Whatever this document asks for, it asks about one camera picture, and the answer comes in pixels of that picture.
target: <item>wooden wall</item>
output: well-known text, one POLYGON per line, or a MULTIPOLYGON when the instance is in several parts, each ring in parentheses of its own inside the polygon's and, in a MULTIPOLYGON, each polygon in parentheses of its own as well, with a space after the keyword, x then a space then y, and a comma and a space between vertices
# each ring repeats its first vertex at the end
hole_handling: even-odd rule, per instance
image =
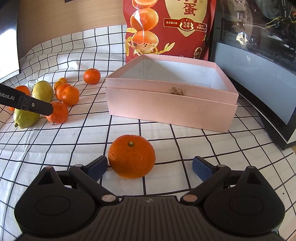
POLYGON ((83 30, 125 24, 123 0, 21 0, 19 57, 47 40, 83 30))

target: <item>pink box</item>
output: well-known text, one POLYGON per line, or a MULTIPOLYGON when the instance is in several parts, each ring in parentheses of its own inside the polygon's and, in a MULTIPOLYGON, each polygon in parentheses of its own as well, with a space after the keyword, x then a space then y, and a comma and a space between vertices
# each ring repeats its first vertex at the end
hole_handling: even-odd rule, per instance
POLYGON ((213 62, 141 55, 106 82, 111 115, 227 132, 237 109, 238 92, 213 62))

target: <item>table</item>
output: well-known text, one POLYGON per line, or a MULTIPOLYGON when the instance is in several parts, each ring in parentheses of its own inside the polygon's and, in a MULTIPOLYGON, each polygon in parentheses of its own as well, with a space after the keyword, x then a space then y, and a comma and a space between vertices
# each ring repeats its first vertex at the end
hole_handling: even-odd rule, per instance
POLYGON ((99 183, 114 194, 180 198, 201 183, 192 171, 196 155, 235 170, 253 165, 282 199, 286 216, 279 233, 291 239, 296 221, 296 155, 292 149, 281 151, 271 141, 256 110, 245 99, 239 97, 227 133, 109 115, 104 78, 125 63, 125 31, 122 25, 97 28, 37 45, 21 59, 22 73, 4 83, 32 88, 40 80, 54 85, 66 77, 78 88, 80 100, 69 107, 65 123, 52 125, 41 116, 35 125, 23 130, 14 127, 12 112, 1 106, 0 239, 11 241, 21 234, 14 207, 42 168, 50 165, 67 170, 107 156, 111 143, 124 134, 149 140, 156 152, 156 165, 145 177, 135 180, 122 179, 108 168, 99 183), (83 74, 93 67, 101 71, 102 79, 96 85, 87 85, 83 74))

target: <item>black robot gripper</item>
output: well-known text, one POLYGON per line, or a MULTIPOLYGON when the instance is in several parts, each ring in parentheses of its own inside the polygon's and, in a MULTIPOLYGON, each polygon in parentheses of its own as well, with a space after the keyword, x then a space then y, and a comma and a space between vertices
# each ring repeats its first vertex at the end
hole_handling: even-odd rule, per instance
POLYGON ((256 167, 233 171, 196 156, 203 181, 181 197, 118 197, 97 183, 107 158, 68 171, 45 167, 22 195, 18 241, 282 240, 285 208, 256 167))

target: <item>orange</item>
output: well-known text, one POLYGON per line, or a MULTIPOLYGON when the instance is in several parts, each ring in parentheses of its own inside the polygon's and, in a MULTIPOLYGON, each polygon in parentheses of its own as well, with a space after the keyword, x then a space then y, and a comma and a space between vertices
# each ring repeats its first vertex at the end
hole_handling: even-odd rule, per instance
POLYGON ((97 69, 88 69, 83 75, 83 80, 88 84, 96 84, 101 79, 101 73, 97 69))
POLYGON ((56 82, 55 84, 54 84, 54 90, 56 91, 56 89, 60 86, 60 85, 62 85, 62 84, 64 84, 64 82, 63 81, 58 81, 58 82, 56 82))
POLYGON ((62 82, 64 82, 64 84, 65 84, 65 83, 67 83, 67 79, 66 79, 66 78, 64 78, 64 77, 60 78, 60 79, 59 79, 59 81, 62 81, 62 82))
POLYGON ((62 101, 67 106, 72 106, 79 101, 79 90, 74 86, 69 86, 62 93, 62 101))
MULTIPOLYGON (((31 91, 30 91, 30 89, 29 89, 27 86, 25 86, 25 85, 17 86, 17 87, 15 87, 15 89, 24 92, 24 93, 25 93, 26 95, 28 95, 28 96, 31 96, 31 91)), ((14 111, 14 110, 15 110, 14 107, 10 107, 10 106, 9 106, 9 109, 10 109, 11 111, 14 111)))
POLYGON ((142 53, 148 53, 158 45, 158 37, 150 31, 138 31, 132 38, 131 43, 135 49, 139 49, 142 53))
POLYGON ((70 84, 62 84, 60 86, 57 87, 56 89, 56 97, 58 100, 62 100, 62 93, 63 93, 63 90, 67 87, 71 86, 70 84))
POLYGON ((155 151, 143 137, 118 137, 108 152, 110 166, 121 177, 134 179, 145 176, 155 164, 155 151))
POLYGON ((153 7, 157 0, 132 0, 133 7, 136 9, 153 7))
POLYGON ((68 108, 62 102, 51 102, 54 110, 51 115, 47 116, 47 120, 53 124, 64 123, 68 118, 68 108))
POLYGON ((158 19, 158 14, 153 9, 139 9, 131 16, 131 27, 137 31, 151 30, 157 25, 158 19))

